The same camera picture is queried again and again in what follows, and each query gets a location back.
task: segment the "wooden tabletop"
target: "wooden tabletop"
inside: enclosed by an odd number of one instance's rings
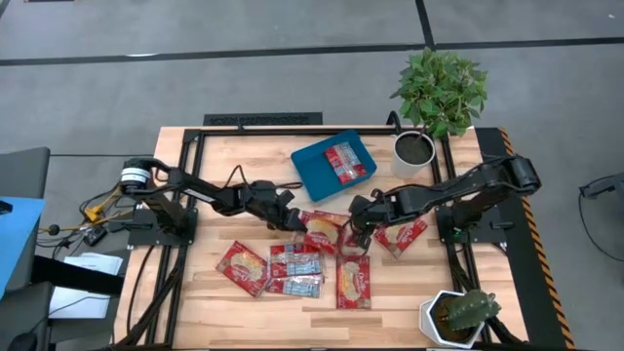
[[[228,129],[216,127],[211,129]],[[184,128],[162,128],[155,157],[176,166]],[[222,185],[236,165],[246,178],[279,182],[299,181],[291,153],[327,136],[209,136],[206,139],[200,177]],[[374,188],[389,189],[404,183],[432,184],[430,169],[409,181],[393,177],[391,136],[362,136],[377,164],[371,179],[318,203],[312,203],[305,189],[295,190],[291,207],[347,214],[355,195],[369,196]],[[459,175],[482,161],[474,130],[450,145]],[[443,177],[444,155],[438,145]],[[209,205],[198,202],[199,225],[190,247],[184,271],[174,348],[200,347],[425,347],[433,345],[418,329],[418,307],[439,290],[452,290],[444,247],[438,240],[433,212],[423,216],[428,228],[395,259],[373,242],[370,246],[371,310],[335,309],[335,259],[326,257],[326,282],[321,298],[305,298],[264,292],[259,298],[215,271],[215,266],[234,240],[261,256],[268,257],[271,245],[300,240],[289,232],[271,231],[250,214],[223,217]],[[160,248],[154,249],[140,279],[132,311],[132,324],[152,299],[158,272]],[[126,334],[126,318],[139,266],[147,248],[135,249],[130,257],[121,295],[115,336]],[[527,339],[527,332],[507,257],[493,245],[474,245],[482,289],[496,293],[502,306],[500,320],[515,336]],[[172,263],[176,253],[172,254]],[[161,316],[167,315],[166,301]],[[156,340],[163,340],[165,318],[159,321]]]

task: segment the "snack packet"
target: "snack packet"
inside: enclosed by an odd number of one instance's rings
[[[283,293],[295,296],[321,297],[323,276],[298,276],[273,278],[266,287],[270,293]]]
[[[336,308],[371,309],[371,262],[336,258]]]
[[[336,144],[325,150],[325,156],[330,161],[333,171],[341,184],[347,183],[360,176],[365,176],[367,170],[358,159],[349,142]]]
[[[262,293],[269,279],[266,261],[238,241],[225,253],[216,270],[253,297]]]
[[[403,251],[405,251],[426,228],[427,223],[418,218],[414,222],[404,225],[379,228],[375,231],[373,236],[381,246],[388,249],[390,254],[395,256],[395,258],[399,258]]]
[[[343,224],[349,220],[349,216],[346,214],[332,214],[323,211],[315,211],[314,215],[319,215],[323,219],[328,220],[340,227],[340,236],[338,242],[339,252],[346,257],[358,257],[363,255],[366,250],[360,248],[353,238],[353,230],[350,225]]]
[[[323,256],[318,249],[305,244],[272,246],[269,258],[272,278],[323,273]]]
[[[315,247],[321,252],[331,255],[338,253],[338,230],[340,227],[323,219],[319,215],[311,215],[305,223],[308,232],[305,233],[303,244]]]

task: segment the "white flower pot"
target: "white flower pot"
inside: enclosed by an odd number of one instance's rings
[[[475,330],[473,331],[472,336],[470,336],[468,341],[466,341],[465,343],[458,343],[458,342],[447,341],[447,340],[442,339],[440,335],[438,334],[438,331],[436,330],[435,324],[433,323],[433,318],[431,317],[431,311],[433,310],[433,306],[436,304],[440,296],[442,296],[443,294],[453,294],[457,296],[464,295],[463,292],[440,291],[438,292],[436,297],[423,302],[420,305],[420,324],[419,324],[420,330],[425,335],[429,336],[429,338],[432,339],[434,342],[436,342],[438,345],[469,349],[472,347],[472,344],[475,343],[475,340],[477,340],[479,333],[484,328],[484,325],[486,323],[481,322],[479,326],[476,327]]]
[[[399,138],[406,136],[406,135],[420,136],[420,132],[409,131],[409,132],[403,132],[400,135],[395,136],[394,145],[392,148],[392,151],[394,154],[394,157],[392,159],[392,173],[396,177],[399,177],[401,179],[408,179],[408,178],[413,177],[416,173],[418,173],[418,171],[422,170],[427,165],[429,165],[431,161],[433,160],[433,158],[436,156],[436,145],[433,143],[433,140],[429,136],[424,135],[422,136],[422,139],[425,140],[425,142],[429,143],[429,145],[431,146],[431,150],[432,150],[431,157],[429,158],[429,160],[427,160],[427,162],[420,164],[420,165],[413,165],[411,163],[404,161],[397,154],[397,140],[399,140]]]

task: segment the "blue plastic container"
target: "blue plastic container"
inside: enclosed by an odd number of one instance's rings
[[[330,161],[325,156],[325,150],[344,141],[349,142],[349,145],[367,170],[367,174],[349,181],[348,183],[341,184]],[[377,165],[364,147],[360,136],[358,136],[358,133],[354,130],[344,131],[339,135],[332,136],[314,145],[295,151],[291,155],[291,159],[312,201],[325,199],[342,189],[362,182],[370,178],[377,170]]]

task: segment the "white paper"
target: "white paper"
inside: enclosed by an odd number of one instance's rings
[[[123,262],[123,259],[116,256],[109,256],[100,253],[82,253],[80,256],[73,257],[68,256],[64,260],[67,264],[96,270],[102,273],[114,274],[119,272],[119,268]],[[81,298],[87,296],[97,298],[87,298],[72,306],[57,309],[66,306],[70,303],[76,302]],[[99,293],[89,293],[74,289],[55,287],[55,291],[52,294],[52,300],[50,301],[49,318],[55,319],[94,319],[104,318],[106,316],[106,309],[108,308],[108,298],[110,296]]]

